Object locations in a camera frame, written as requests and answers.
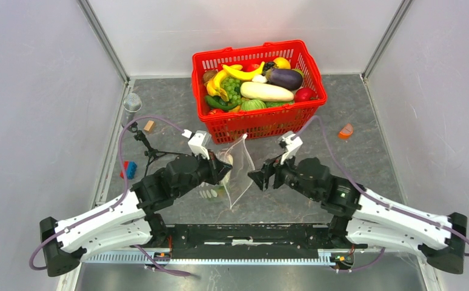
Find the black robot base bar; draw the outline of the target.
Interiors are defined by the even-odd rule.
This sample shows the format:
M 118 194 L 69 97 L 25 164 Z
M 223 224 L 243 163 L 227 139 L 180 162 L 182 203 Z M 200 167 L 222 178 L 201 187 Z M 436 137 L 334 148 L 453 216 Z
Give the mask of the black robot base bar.
M 175 224 L 146 247 L 168 247 L 173 259 L 306 259 L 319 249 L 351 249 L 328 224 Z

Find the purple eggplant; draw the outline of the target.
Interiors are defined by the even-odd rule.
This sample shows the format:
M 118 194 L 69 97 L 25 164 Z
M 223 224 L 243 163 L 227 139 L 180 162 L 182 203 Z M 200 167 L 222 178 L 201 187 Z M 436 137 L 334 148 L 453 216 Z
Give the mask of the purple eggplant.
M 292 69 L 270 68 L 265 72 L 265 77 L 269 83 L 290 91 L 299 89 L 304 81 L 303 76 Z

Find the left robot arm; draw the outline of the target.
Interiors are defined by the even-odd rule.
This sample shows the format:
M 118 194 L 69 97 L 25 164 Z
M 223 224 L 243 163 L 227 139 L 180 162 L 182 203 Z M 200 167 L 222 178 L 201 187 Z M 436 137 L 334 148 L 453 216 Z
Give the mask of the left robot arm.
M 43 270 L 49 277 L 66 274 L 102 252 L 147 245 L 160 247 L 170 234 L 160 210 L 201 184 L 219 184 L 232 165 L 218 159 L 179 155 L 165 167 L 143 177 L 125 193 L 69 219 L 49 216 L 39 223 Z

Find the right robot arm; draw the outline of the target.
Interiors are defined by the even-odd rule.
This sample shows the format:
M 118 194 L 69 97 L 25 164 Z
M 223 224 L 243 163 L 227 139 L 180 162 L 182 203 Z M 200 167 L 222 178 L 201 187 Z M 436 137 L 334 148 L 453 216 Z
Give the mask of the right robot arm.
M 376 246 L 417 255 L 443 272 L 464 271 L 467 217 L 460 213 L 434 215 L 384 198 L 361 184 L 332 175 L 317 158 L 281 162 L 267 160 L 248 173 L 261 189 L 288 186 L 318 202 L 333 216 L 328 242 L 336 248 Z

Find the clear zip top bag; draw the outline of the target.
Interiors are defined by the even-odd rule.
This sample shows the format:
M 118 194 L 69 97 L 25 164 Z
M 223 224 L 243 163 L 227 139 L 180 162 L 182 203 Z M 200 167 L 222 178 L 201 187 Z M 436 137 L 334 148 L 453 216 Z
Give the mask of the clear zip top bag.
M 228 198 L 208 199 L 206 197 L 206 191 L 209 188 L 207 183 L 202 183 L 198 188 L 201 198 L 210 202 L 223 202 L 229 209 L 232 209 L 244 193 L 250 188 L 253 181 L 247 174 L 248 172 L 255 170 L 255 167 L 245 143 L 247 137 L 248 134 L 244 133 L 227 148 L 216 152 L 216 156 L 219 160 L 227 162 L 233 166 L 232 170 L 220 182 L 221 185 L 224 185 Z

